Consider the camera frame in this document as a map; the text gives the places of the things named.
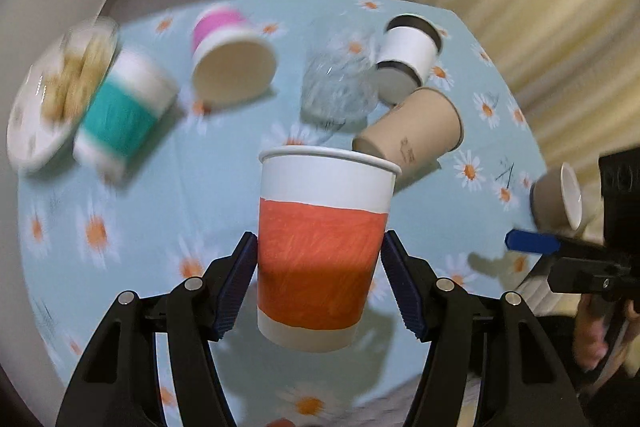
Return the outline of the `person's right hand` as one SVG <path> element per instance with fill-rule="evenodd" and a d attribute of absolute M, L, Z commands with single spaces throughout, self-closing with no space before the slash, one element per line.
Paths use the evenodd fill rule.
<path fill-rule="evenodd" d="M 610 356 L 612 371 L 616 372 L 627 358 L 631 343 L 639 335 L 639 314 L 634 303 L 626 304 L 626 320 L 628 326 L 620 345 L 611 349 L 604 340 L 605 331 L 602 317 L 596 317 L 590 311 L 591 296 L 581 295 L 575 317 L 574 358 L 585 371 L 592 371 L 603 360 Z"/>

